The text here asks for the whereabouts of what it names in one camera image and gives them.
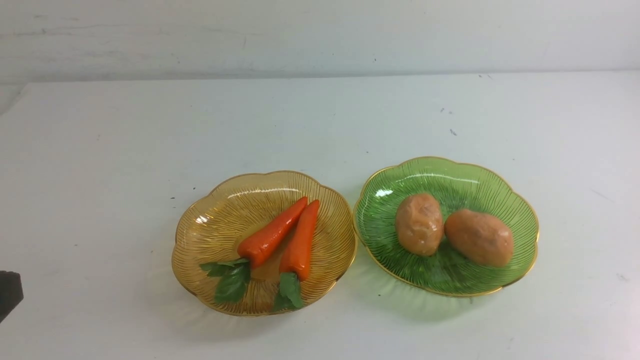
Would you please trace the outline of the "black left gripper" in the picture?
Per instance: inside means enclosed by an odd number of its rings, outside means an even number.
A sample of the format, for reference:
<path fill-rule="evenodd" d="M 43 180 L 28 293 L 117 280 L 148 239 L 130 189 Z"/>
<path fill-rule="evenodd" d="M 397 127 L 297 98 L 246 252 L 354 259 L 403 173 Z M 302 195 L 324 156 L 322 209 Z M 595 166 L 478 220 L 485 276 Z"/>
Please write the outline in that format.
<path fill-rule="evenodd" d="M 0 322 L 25 298 L 20 273 L 0 271 Z"/>

